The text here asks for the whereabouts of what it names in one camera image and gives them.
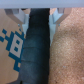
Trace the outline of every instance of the blue and white pattern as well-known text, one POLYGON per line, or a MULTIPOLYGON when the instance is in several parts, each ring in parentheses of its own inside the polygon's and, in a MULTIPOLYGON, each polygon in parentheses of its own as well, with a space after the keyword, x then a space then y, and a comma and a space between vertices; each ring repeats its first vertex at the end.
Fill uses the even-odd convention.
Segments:
POLYGON ((6 36, 7 31, 5 29, 2 30, 2 33, 5 34, 5 38, 0 36, 0 41, 4 42, 4 40, 8 41, 6 50, 9 51, 9 57, 15 60, 14 70, 18 71, 20 68, 18 67, 18 63, 21 63, 21 55, 23 52, 23 43, 24 43, 24 33, 20 35, 17 31, 15 33, 11 32, 10 37, 6 36))

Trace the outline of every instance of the brown textured surface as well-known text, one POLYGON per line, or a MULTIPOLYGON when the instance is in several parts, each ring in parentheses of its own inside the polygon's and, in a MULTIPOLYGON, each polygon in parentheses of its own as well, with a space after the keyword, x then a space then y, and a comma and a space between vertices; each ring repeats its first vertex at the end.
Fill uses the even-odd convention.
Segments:
POLYGON ((54 35, 49 84, 84 84, 84 8, 73 8, 54 35))

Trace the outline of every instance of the floor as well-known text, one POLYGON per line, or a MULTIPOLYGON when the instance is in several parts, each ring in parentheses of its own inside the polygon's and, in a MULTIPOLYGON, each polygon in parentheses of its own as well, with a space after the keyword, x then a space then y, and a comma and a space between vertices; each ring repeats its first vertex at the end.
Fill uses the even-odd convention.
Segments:
MULTIPOLYGON (((0 36, 2 30, 19 31, 18 25, 0 9, 0 36)), ((84 8, 73 8, 71 14, 56 29, 50 49, 49 84, 84 84, 84 8)), ((14 60, 6 50, 7 41, 0 42, 0 84, 15 81, 14 60)))

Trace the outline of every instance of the beige floor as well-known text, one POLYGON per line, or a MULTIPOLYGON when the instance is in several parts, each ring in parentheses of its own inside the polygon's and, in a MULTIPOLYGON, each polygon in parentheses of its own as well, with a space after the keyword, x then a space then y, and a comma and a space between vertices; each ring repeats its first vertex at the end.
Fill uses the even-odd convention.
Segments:
MULTIPOLYGON (((19 31, 18 25, 0 9, 0 36, 2 29, 19 31)), ((14 60, 8 57, 7 41, 0 42, 0 84, 17 79, 14 60)), ((84 8, 73 8, 60 24, 51 45, 49 84, 84 84, 84 8)))

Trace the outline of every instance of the blue geometric pattern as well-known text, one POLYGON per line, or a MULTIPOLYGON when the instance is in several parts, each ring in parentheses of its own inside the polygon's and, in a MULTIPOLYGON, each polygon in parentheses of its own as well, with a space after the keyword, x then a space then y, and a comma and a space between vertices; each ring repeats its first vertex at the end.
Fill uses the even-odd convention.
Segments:
POLYGON ((0 36, 0 41, 4 42, 4 39, 8 41, 8 44, 6 46, 6 50, 9 51, 9 57, 11 57, 12 59, 15 60, 14 70, 19 72, 20 68, 18 67, 18 63, 21 63, 21 55, 22 55, 22 52, 23 52, 23 44, 22 44, 22 49, 21 49, 21 53, 20 53, 20 58, 18 58, 13 53, 11 53, 10 48, 12 46, 12 41, 13 41, 14 35, 17 35, 20 39, 23 40, 23 43, 24 43, 24 40, 25 40, 24 39, 24 33, 22 32, 22 35, 20 35, 17 31, 15 31, 15 34, 13 32, 11 32, 10 37, 6 36, 7 31, 5 29, 2 30, 2 33, 5 34, 5 38, 0 36))

